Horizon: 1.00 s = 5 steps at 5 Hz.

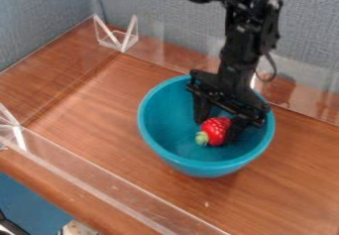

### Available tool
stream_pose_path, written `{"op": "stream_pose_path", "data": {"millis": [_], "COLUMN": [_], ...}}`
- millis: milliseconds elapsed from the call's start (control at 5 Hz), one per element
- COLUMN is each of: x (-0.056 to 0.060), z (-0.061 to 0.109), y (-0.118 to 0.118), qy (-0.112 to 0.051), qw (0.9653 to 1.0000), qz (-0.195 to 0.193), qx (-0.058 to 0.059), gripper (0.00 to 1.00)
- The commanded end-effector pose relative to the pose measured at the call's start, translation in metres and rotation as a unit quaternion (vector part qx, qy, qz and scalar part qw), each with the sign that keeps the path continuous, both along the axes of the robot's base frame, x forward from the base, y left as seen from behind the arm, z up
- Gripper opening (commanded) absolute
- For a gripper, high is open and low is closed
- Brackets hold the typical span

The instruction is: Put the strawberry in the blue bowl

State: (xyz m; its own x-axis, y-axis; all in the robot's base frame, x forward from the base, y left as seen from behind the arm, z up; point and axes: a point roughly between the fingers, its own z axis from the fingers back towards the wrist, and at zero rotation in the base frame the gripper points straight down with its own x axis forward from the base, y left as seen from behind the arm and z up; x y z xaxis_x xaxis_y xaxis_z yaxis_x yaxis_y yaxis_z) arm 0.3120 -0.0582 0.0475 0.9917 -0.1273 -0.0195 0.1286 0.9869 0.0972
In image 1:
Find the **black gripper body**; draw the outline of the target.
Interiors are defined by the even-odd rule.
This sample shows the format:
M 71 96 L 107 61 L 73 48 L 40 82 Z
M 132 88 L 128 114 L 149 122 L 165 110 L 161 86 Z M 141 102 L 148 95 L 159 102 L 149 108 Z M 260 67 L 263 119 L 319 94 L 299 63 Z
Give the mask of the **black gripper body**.
M 221 55 L 216 73 L 192 69 L 187 90 L 205 97 L 212 108 L 217 107 L 233 116 L 243 115 L 251 120 L 249 125 L 261 126 L 269 107 L 251 88 L 261 54 L 247 58 Z

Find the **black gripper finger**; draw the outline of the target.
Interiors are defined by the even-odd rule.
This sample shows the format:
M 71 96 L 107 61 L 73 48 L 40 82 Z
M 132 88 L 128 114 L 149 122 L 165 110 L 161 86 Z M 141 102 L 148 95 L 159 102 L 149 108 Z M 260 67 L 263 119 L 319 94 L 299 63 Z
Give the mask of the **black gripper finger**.
M 201 124 L 209 116 L 212 104 L 205 97 L 193 95 L 193 119 L 197 124 Z
M 231 119 L 231 127 L 225 137 L 227 143 L 232 143 L 239 138 L 249 123 L 249 118 L 244 117 L 243 115 L 236 115 Z

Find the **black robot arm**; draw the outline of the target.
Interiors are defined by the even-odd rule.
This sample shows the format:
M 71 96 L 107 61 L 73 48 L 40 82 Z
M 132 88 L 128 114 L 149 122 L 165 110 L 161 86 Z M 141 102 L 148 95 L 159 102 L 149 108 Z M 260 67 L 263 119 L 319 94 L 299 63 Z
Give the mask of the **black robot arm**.
M 260 126 L 269 106 L 251 88 L 260 59 L 279 40 L 281 0 L 188 0 L 197 4 L 217 1 L 227 10 L 225 44 L 220 51 L 220 66 L 215 73 L 191 70 L 187 89 L 193 96 L 195 122 L 207 123 L 215 106 L 228 111 L 229 129 L 223 132 L 223 143 L 231 143 L 251 125 Z

